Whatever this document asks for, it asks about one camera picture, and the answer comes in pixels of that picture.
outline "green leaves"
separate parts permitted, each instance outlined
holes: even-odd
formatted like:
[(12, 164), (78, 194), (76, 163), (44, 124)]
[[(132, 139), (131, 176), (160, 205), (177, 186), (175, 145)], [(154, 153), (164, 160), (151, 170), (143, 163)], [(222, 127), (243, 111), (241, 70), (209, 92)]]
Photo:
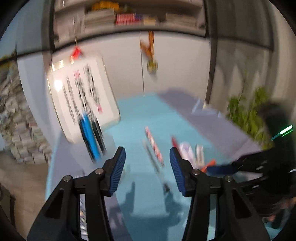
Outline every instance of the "green leaves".
[(257, 116), (257, 108), (268, 101), (269, 97), (264, 87), (258, 88), (254, 92), (254, 97), (250, 101), (249, 108), (245, 108), (242, 102), (245, 102), (244, 96), (233, 96), (228, 101), (228, 113), (226, 117), (234, 124), (239, 126), (252, 139), (258, 142), (262, 148), (272, 147), (269, 136), (263, 131), (264, 121)]

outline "stack of papers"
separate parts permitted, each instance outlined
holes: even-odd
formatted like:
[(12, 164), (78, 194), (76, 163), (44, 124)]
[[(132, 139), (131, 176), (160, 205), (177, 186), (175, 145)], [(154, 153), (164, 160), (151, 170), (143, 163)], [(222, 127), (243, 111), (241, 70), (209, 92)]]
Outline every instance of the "stack of papers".
[(178, 15), (178, 14), (172, 14), (172, 13), (167, 13), (165, 15), (165, 19), (167, 23), (173, 23), (173, 24), (178, 24), (178, 25), (183, 25), (188, 27), (195, 27), (196, 21), (197, 21), (196, 18), (192, 16)]
[(5, 146), (18, 163), (46, 163), (52, 151), (30, 111), (17, 64), (12, 63), (5, 73), (6, 79), (2, 76), (0, 82), (0, 132)]
[(87, 13), (84, 17), (85, 28), (94, 27), (101, 24), (108, 24), (115, 22), (115, 13), (113, 8), (102, 9)]

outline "gray floor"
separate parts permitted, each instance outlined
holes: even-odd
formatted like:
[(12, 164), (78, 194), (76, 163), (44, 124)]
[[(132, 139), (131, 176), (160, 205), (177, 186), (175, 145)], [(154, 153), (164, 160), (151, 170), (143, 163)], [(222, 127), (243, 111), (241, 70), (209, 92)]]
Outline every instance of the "gray floor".
[(15, 197), (15, 225), (25, 239), (44, 204), (47, 169), (47, 164), (17, 164), (0, 152), (0, 182)]

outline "blue table surface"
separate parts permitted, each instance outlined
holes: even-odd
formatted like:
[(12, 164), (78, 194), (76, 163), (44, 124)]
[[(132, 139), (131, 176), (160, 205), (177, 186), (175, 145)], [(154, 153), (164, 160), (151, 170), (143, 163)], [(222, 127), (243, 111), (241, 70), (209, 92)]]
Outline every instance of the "blue table surface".
[[(199, 115), (197, 114), (199, 104), (196, 99), (192, 99), (190, 113), (194, 118)], [(118, 101), (118, 107), (121, 121), (104, 132), (106, 136), (112, 138), (111, 142), (114, 141), (109, 143), (110, 151), (106, 158), (112, 157), (118, 146), (126, 149), (125, 174), (121, 178), (116, 194), (105, 199), (113, 236), (115, 240), (180, 241), (191, 198), (184, 198), (177, 188), (169, 161), (171, 136), (175, 136), (179, 143), (186, 141), (193, 147), (196, 144), (203, 145), (205, 163), (213, 158), (218, 163), (226, 163), (231, 160), (229, 159), (231, 155), (225, 155), (217, 144), (212, 144), (215, 141), (209, 141), (205, 135), (201, 135), (198, 128), (192, 125), (192, 120), (180, 113), (184, 108), (177, 110), (168, 99), (164, 99), (164, 96), (150, 94), (145, 97), (123, 99)], [(203, 112), (204, 114), (218, 119), (219, 113), (207, 110)], [(142, 144), (142, 140), (146, 140), (145, 126), (151, 130), (163, 155), (165, 166), (164, 168), (159, 166), (160, 175), (156, 174)], [(236, 127), (233, 127), (233, 132), (237, 132)], [(252, 146), (245, 152), (254, 152), (256, 148)], [(73, 145), (61, 136), (48, 174), (47, 197), (64, 175), (79, 175), (81, 172), (87, 175), (102, 164), (103, 162), (91, 163), (83, 143)], [(163, 181), (170, 187), (170, 192), (167, 194), (163, 191)], [(208, 240), (214, 238), (214, 234), (215, 200), (211, 198)]]

